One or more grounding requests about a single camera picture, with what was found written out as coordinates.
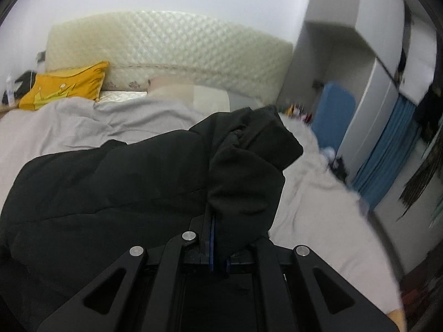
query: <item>screw head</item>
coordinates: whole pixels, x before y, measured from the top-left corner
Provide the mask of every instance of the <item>screw head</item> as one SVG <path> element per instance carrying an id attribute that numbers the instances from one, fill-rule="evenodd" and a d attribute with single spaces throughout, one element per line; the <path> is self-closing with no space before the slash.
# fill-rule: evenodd
<path id="1" fill-rule="evenodd" d="M 144 249 L 141 246 L 134 246 L 131 247 L 131 249 L 129 250 L 129 254 L 131 256 L 137 257 L 140 256 L 143 253 Z"/>
<path id="2" fill-rule="evenodd" d="M 295 251 L 299 256 L 308 256 L 311 250 L 307 246 L 298 246 Z"/>
<path id="3" fill-rule="evenodd" d="M 196 238 L 197 237 L 197 235 L 196 235 L 196 233 L 195 232 L 192 232 L 192 231 L 186 231 L 186 232 L 184 232 L 183 234 L 182 234 L 182 238 L 185 240 L 185 241 L 192 241 L 194 238 Z"/>

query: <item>spray bottle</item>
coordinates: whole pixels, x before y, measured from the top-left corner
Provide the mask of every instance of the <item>spray bottle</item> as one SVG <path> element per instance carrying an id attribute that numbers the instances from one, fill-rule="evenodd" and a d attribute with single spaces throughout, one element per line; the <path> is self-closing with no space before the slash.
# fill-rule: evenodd
<path id="1" fill-rule="evenodd" d="M 12 77 L 9 75 L 6 79 L 6 95 L 7 103 L 9 107 L 14 107 L 16 105 L 16 100 L 14 99 L 14 90 L 12 88 Z"/>

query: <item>yellow pillow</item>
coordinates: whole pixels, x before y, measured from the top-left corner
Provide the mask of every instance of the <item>yellow pillow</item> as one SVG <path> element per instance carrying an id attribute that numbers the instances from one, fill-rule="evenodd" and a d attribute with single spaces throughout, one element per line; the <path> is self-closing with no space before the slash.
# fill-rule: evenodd
<path id="1" fill-rule="evenodd" d="M 88 67 L 37 74 L 33 88 L 22 97 L 19 108 L 36 111 L 49 102 L 74 96 L 95 100 L 108 66 L 109 61 L 102 61 Z"/>

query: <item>white headboard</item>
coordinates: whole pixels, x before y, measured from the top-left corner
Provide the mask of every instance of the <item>white headboard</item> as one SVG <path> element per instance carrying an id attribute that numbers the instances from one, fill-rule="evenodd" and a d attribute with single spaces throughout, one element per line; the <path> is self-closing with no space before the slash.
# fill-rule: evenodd
<path id="1" fill-rule="evenodd" d="M 46 70 L 107 60 L 107 90 L 146 90 L 149 79 L 176 75 L 274 103 L 291 58 L 290 42 L 207 16 L 112 12 L 53 26 Z"/>

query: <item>pillow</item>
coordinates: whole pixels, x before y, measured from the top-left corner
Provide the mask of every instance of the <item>pillow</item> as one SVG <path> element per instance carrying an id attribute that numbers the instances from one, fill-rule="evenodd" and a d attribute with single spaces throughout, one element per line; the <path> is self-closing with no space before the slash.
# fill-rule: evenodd
<path id="1" fill-rule="evenodd" d="M 98 102 L 125 102 L 134 98 L 146 97 L 146 91 L 106 91 L 101 90 Z"/>
<path id="2" fill-rule="evenodd" d="M 74 96 L 96 100 L 108 66 L 108 61 L 102 61 L 83 68 L 37 74 L 34 86 L 20 100 L 19 108 L 36 111 L 49 102 Z"/>
<path id="3" fill-rule="evenodd" d="M 171 76 L 151 79 L 148 97 L 178 99 L 185 105 L 205 114 L 231 112 L 244 107 L 255 109 L 263 106 L 260 101 L 252 97 L 213 87 L 194 85 L 190 81 Z"/>

